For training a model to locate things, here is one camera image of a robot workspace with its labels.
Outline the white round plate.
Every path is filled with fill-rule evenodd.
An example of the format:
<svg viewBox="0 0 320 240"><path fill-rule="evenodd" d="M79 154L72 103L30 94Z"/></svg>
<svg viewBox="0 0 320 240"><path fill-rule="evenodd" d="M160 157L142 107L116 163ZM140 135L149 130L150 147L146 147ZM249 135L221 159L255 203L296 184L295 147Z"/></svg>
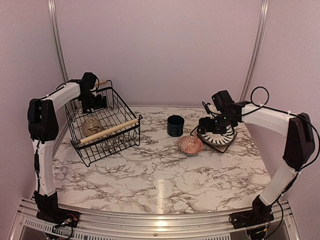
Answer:
<svg viewBox="0 0 320 240"><path fill-rule="evenodd" d="M214 147L228 146L234 142L238 132L234 130L231 126L228 126L226 129L227 132L223 134L215 134L212 132L207 132L204 134L198 133L198 137L206 144L209 144Z"/></svg>

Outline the beige ceramic bowl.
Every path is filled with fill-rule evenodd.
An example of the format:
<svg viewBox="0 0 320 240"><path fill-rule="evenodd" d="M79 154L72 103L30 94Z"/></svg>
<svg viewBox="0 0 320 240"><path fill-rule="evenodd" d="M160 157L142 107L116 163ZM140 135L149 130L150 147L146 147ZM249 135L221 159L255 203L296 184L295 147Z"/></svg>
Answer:
<svg viewBox="0 0 320 240"><path fill-rule="evenodd" d="M82 132L85 137L97 134L104 130L101 122L95 117L87 118L82 124Z"/></svg>

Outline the blue white patterned bowl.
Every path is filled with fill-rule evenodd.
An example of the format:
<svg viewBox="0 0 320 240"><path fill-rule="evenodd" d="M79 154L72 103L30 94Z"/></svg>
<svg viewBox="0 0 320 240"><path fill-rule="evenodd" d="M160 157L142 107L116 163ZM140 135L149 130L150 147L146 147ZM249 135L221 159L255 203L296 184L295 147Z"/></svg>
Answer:
<svg viewBox="0 0 320 240"><path fill-rule="evenodd" d="M203 142L196 136L183 136L178 141L178 147L182 153L187 156L195 156L199 154L203 148Z"/></svg>

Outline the square floral plate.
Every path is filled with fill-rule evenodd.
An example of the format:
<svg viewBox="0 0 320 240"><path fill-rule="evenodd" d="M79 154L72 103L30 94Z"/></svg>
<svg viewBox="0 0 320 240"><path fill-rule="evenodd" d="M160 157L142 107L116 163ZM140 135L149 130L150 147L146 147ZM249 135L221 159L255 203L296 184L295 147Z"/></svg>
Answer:
<svg viewBox="0 0 320 240"><path fill-rule="evenodd" d="M198 137L198 127L197 127L197 126L191 131L190 135L191 135L191 136ZM205 144L206 146L208 146L208 147L210 147L210 148L218 151L219 153L224 153L224 152L228 149L228 147L231 145L231 144L230 144L230 145L223 146L223 147L216 147L216 146L210 146L210 145L204 143L203 141L202 141L202 143Z"/></svg>

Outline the dark blue mug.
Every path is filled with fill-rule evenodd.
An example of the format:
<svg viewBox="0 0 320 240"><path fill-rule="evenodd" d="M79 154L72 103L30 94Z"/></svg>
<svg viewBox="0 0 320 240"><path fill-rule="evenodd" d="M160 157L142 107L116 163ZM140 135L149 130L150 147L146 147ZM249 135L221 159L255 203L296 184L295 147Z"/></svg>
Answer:
<svg viewBox="0 0 320 240"><path fill-rule="evenodd" d="M184 133L185 120L180 115L171 115L167 118L167 133L171 137L180 137Z"/></svg>

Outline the black wire dish rack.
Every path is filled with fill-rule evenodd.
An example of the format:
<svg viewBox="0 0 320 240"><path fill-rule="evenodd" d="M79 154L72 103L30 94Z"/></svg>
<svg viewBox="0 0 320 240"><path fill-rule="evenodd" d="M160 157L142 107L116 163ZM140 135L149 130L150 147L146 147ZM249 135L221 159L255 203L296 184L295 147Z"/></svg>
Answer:
<svg viewBox="0 0 320 240"><path fill-rule="evenodd" d="M78 99L65 107L70 144L86 167L130 147L139 146L141 140L143 117L129 108L110 79L101 82L94 95L102 100L102 108L87 108ZM98 120L103 135L85 136L82 128L89 118Z"/></svg>

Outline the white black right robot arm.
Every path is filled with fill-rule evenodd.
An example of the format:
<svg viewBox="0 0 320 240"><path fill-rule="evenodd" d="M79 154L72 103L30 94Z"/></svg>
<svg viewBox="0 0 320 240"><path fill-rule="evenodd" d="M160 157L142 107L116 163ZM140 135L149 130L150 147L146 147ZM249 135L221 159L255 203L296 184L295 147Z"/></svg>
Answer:
<svg viewBox="0 0 320 240"><path fill-rule="evenodd" d="M224 135L229 128L234 129L242 123L283 139L281 162L268 185L253 200L250 210L233 213L230 217L234 224L266 222L273 218L272 206L293 186L302 170L312 164L310 157L319 154L316 142L320 135L305 112L292 113L269 107L265 102L255 103L253 99L234 101L227 90L219 91L211 98L216 111L204 106L207 116L198 121L199 135Z"/></svg>

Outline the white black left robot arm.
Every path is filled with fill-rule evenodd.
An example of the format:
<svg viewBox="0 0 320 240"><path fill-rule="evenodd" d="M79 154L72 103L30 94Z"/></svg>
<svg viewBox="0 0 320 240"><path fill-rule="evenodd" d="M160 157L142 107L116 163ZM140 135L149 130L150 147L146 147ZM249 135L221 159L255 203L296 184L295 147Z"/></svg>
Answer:
<svg viewBox="0 0 320 240"><path fill-rule="evenodd" d="M94 92L100 85L99 78L85 72L81 79L71 79L55 91L41 98L33 98L27 110L28 131L34 152L36 217L57 225L75 227L79 212L58 206L58 193L53 181L53 148L59 133L57 111L72 100L79 100L86 109L99 108L103 102Z"/></svg>

